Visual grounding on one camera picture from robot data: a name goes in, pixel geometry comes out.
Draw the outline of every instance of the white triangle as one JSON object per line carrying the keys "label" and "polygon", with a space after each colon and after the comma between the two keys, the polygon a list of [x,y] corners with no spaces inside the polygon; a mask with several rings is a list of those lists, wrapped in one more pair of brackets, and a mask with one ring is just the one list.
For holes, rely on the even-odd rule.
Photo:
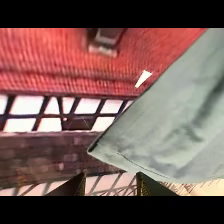
{"label": "white triangle", "polygon": [[145,82],[146,79],[148,79],[150,76],[152,75],[152,73],[147,72],[146,70],[144,70],[142,72],[142,75],[140,76],[140,78],[138,79],[138,82],[135,85],[135,88],[138,88],[143,82]]}

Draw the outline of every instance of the gray cloth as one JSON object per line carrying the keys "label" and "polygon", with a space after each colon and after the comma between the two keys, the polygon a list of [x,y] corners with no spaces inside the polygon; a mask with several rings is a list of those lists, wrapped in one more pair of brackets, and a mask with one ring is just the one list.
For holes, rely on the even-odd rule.
{"label": "gray cloth", "polygon": [[224,29],[208,29],[89,154],[157,181],[224,177]]}

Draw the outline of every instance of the brown tiled roof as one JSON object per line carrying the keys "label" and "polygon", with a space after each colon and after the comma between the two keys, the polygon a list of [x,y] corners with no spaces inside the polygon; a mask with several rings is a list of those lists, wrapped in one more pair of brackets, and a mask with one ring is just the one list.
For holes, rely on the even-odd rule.
{"label": "brown tiled roof", "polygon": [[[0,91],[136,96],[203,32],[129,28],[114,59],[89,54],[81,28],[1,28]],[[153,75],[135,89],[143,70]]]}

